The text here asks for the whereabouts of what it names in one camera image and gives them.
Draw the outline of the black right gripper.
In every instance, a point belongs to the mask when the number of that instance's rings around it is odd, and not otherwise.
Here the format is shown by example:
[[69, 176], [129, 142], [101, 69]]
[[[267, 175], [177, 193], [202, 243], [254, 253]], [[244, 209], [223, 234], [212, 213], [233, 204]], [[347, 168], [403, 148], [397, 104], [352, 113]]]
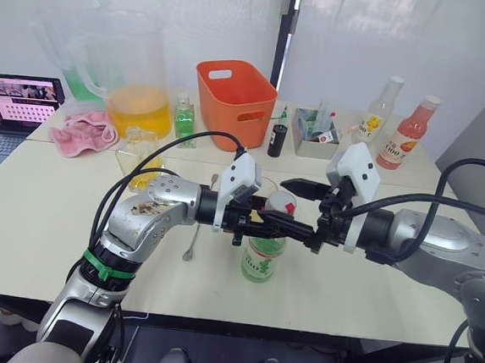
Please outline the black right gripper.
[[308, 224], [294, 220], [289, 214], [271, 210], [259, 212], [264, 228], [267, 228], [273, 238], [295, 239], [314, 253], [318, 253], [325, 243], [337, 247], [344, 244], [351, 219], [336, 215], [353, 206], [351, 200], [355, 196], [355, 188], [348, 176], [342, 177], [336, 185], [329, 187], [302, 178], [287, 179], [280, 185], [302, 199], [319, 200], [321, 214], [315, 231]]

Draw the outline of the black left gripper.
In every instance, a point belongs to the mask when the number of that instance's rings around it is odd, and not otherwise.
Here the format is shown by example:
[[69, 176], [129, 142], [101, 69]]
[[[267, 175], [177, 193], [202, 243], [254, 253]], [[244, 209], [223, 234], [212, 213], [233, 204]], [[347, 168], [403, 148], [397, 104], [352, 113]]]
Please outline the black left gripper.
[[253, 195], [240, 201], [231, 201], [224, 210], [223, 231], [233, 235], [232, 246], [241, 245], [245, 236], [259, 239], [282, 239], [286, 234], [252, 219], [251, 213], [264, 210], [266, 197]]

